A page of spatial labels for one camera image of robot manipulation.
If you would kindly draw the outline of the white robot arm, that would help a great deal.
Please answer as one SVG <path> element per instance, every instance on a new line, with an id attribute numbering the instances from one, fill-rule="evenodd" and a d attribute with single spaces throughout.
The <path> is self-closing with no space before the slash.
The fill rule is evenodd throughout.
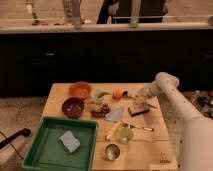
<path id="1" fill-rule="evenodd" d="M 153 98 L 164 93 L 179 114 L 183 128 L 178 171 L 213 171 L 213 120 L 202 113 L 178 90 L 179 79 L 167 72 L 156 74 L 137 95 Z"/>

